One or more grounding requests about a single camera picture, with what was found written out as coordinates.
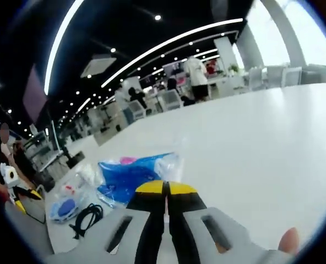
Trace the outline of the person's right hand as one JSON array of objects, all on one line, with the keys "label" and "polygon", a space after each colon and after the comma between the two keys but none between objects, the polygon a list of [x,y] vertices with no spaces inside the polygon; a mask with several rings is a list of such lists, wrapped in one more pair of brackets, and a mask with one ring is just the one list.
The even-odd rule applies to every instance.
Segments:
[{"label": "person's right hand", "polygon": [[299,244],[300,239],[298,231],[295,227],[292,227],[281,237],[278,250],[291,255],[296,255],[298,253]]}]

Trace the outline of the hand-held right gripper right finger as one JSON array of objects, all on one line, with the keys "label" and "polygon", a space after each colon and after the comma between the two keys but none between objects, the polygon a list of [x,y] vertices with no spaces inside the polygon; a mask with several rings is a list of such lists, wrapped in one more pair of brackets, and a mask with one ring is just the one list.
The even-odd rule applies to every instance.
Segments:
[{"label": "hand-held right gripper right finger", "polygon": [[290,254],[255,244],[244,226],[207,207],[193,187],[174,181],[168,187],[170,234],[179,263],[290,263]]}]

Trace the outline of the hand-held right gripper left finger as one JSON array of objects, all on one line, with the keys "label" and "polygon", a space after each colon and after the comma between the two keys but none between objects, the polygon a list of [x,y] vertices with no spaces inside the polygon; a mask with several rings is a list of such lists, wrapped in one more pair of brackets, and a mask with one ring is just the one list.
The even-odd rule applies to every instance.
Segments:
[{"label": "hand-held right gripper left finger", "polygon": [[164,187],[162,180],[141,185],[126,208],[112,210],[86,231],[79,245],[46,263],[156,263],[164,232]]}]

